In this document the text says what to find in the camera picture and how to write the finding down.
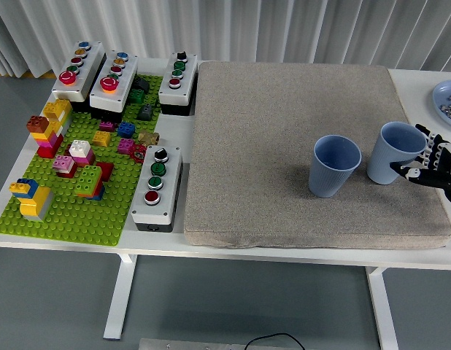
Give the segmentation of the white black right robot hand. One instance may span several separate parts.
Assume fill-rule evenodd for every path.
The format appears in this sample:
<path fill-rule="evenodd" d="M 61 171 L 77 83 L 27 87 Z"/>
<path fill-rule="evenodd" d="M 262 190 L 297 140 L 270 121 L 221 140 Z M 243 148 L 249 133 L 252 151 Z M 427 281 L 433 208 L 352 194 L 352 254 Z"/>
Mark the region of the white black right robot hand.
<path fill-rule="evenodd" d="M 413 168 L 399 162 L 392 162 L 390 167 L 410 182 L 442 189 L 451 203 L 451 142 L 424 125 L 416 124 L 415 127 L 425 134 L 427 141 L 426 149 L 415 158 L 423 167 Z"/>

